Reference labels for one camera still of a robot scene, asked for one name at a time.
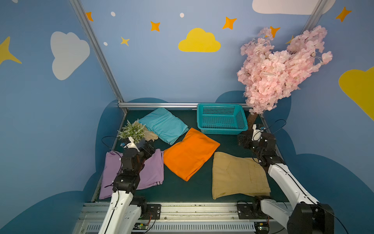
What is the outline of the teal pants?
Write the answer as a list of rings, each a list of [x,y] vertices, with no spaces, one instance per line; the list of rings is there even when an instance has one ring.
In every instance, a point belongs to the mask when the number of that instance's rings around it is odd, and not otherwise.
[[[162,141],[173,145],[189,127],[165,108],[157,108],[139,120],[149,131],[154,132]]]

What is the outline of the khaki pants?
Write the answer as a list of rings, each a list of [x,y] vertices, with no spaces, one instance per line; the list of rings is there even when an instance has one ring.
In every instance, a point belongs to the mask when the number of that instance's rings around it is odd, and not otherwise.
[[[223,152],[213,156],[212,198],[243,194],[269,196],[271,189],[262,166],[251,158],[239,158]]]

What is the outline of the orange pants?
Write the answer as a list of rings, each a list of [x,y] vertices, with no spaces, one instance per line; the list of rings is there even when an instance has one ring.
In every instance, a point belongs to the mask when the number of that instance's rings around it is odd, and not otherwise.
[[[164,151],[164,164],[182,180],[189,181],[219,146],[219,142],[191,128],[181,142]]]

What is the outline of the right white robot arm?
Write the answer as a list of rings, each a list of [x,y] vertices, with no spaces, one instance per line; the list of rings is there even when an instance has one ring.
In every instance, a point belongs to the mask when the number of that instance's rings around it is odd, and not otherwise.
[[[260,131],[253,136],[240,134],[238,144],[250,149],[256,162],[278,184],[289,204],[269,196],[256,196],[251,204],[253,217],[271,217],[289,234],[332,234],[335,231],[333,209],[320,203],[292,175],[284,160],[276,154],[276,138]]]

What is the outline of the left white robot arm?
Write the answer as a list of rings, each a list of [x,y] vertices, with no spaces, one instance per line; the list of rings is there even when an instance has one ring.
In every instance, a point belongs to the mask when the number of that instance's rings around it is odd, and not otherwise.
[[[145,161],[155,153],[153,141],[145,141],[138,147],[129,137],[123,146],[120,170],[112,184],[112,198],[100,234],[130,234],[139,218],[147,213],[146,199],[134,197],[134,193]]]

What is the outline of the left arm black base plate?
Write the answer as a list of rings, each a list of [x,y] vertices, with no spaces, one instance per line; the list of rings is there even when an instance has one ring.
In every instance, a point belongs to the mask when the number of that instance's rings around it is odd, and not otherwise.
[[[153,219],[159,220],[161,216],[161,204],[147,204],[146,212],[140,217],[141,220],[148,220],[150,219],[151,215]]]

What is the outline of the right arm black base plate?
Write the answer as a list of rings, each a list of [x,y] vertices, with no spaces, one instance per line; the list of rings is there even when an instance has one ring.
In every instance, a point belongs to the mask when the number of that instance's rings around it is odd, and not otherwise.
[[[252,203],[237,203],[236,205],[239,219],[264,219],[268,220],[268,215],[262,212],[261,208]]]

